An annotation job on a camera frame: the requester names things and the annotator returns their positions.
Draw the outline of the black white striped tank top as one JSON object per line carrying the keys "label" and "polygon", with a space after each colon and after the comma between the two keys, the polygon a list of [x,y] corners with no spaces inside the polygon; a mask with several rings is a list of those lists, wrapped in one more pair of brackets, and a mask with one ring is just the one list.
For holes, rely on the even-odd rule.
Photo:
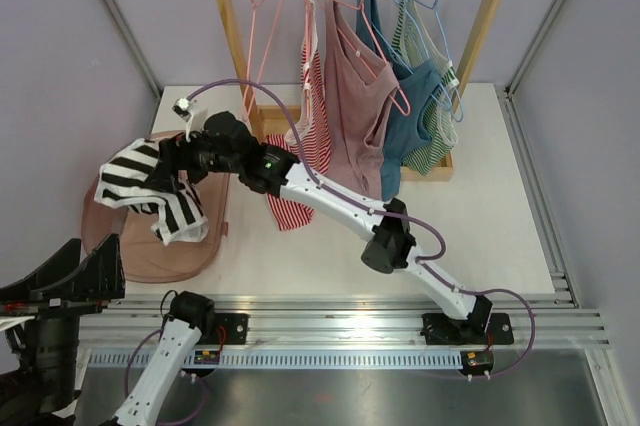
{"label": "black white striped tank top", "polygon": [[104,163],[99,169],[94,201],[111,209],[126,208],[152,216],[150,230],[165,246],[198,243],[207,236],[209,222],[196,187],[190,182],[176,194],[147,187],[147,176],[158,160],[157,143],[137,139]]}

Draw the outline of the red white striped tank top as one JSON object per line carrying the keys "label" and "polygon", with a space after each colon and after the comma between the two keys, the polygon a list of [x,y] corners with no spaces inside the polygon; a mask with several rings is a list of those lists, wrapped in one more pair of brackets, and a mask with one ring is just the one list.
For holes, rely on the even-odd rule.
{"label": "red white striped tank top", "polygon": [[[316,3],[305,0],[305,35],[301,44],[301,113],[295,130],[301,139],[309,165],[326,173],[331,159],[325,88],[318,50]],[[309,224],[314,210],[300,203],[267,197],[270,211],[280,231],[290,231]]]}

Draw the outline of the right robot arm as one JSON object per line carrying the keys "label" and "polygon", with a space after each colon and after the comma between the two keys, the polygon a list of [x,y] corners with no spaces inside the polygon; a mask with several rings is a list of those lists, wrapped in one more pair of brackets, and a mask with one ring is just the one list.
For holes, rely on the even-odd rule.
{"label": "right robot arm", "polygon": [[492,302],[467,290],[439,268],[410,231],[415,219],[404,202],[361,196],[313,170],[299,156],[259,142],[231,113],[208,118],[202,130],[159,142],[152,185],[175,191],[180,172],[199,182],[210,173],[237,175],[251,191],[321,212],[356,233],[366,246],[362,262],[382,274],[407,273],[420,280],[445,315],[444,330],[465,344],[486,337]]}

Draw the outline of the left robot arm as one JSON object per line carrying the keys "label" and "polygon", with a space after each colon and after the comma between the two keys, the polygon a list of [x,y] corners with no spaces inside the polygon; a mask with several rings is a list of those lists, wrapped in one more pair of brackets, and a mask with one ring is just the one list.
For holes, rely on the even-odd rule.
{"label": "left robot arm", "polygon": [[[4,425],[71,425],[58,411],[78,399],[80,319],[125,295],[120,238],[105,237],[87,255],[72,238],[24,278],[1,290],[1,330],[18,367],[1,376]],[[171,302],[158,346],[111,425],[153,425],[196,344],[216,331],[213,300],[184,291]]]}

